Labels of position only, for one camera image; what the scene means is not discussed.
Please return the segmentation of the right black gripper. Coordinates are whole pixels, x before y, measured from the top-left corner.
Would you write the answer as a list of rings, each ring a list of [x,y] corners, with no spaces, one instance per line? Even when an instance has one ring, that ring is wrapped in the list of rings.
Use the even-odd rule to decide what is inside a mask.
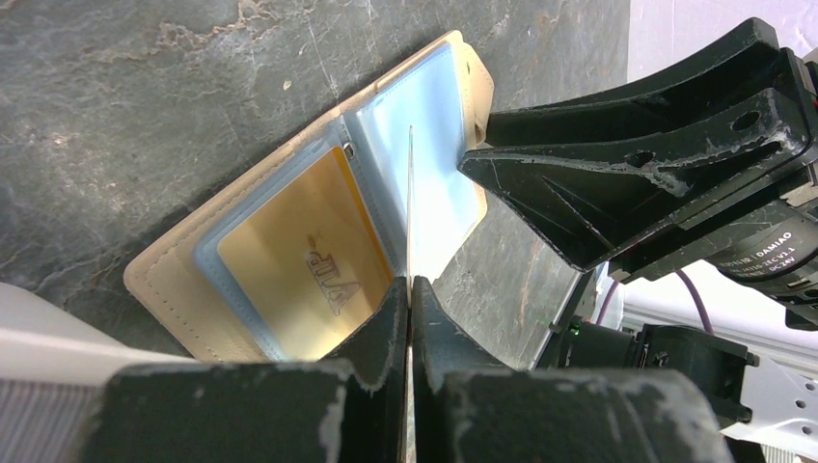
[[[752,17],[626,85],[494,112],[459,170],[579,270],[654,281],[705,260],[817,281],[817,67]]]

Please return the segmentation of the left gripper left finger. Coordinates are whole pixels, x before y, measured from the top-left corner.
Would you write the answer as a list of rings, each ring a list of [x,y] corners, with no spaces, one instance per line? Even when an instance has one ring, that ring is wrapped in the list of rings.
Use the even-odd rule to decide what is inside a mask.
[[[320,360],[143,364],[105,385],[87,462],[399,462],[407,284]]]

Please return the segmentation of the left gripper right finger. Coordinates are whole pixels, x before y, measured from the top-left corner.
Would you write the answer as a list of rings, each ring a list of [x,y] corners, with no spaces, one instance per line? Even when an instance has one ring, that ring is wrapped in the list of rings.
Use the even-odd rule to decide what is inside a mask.
[[[416,455],[421,462],[728,462],[692,381],[672,370],[517,371],[412,284]]]

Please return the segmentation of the tan credit card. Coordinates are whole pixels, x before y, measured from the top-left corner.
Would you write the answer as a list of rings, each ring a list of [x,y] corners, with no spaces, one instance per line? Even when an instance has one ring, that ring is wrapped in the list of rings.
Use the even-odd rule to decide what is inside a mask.
[[[340,147],[263,201],[216,252],[287,360],[333,350],[374,314],[394,276]]]

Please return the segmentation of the white rectangular tray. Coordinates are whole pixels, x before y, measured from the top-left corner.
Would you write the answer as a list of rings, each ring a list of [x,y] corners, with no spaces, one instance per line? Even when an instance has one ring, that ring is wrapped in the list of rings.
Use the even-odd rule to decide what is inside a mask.
[[[2,461],[68,462],[88,411],[115,373],[177,359],[129,347],[26,289],[2,284]]]

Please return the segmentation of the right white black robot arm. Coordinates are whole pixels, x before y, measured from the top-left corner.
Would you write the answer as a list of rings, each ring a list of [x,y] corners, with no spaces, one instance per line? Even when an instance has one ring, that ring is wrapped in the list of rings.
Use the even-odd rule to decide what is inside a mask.
[[[647,288],[629,331],[563,322],[558,366],[675,370],[736,460],[816,460],[817,66],[770,24],[618,88],[493,113],[458,168],[574,269]]]

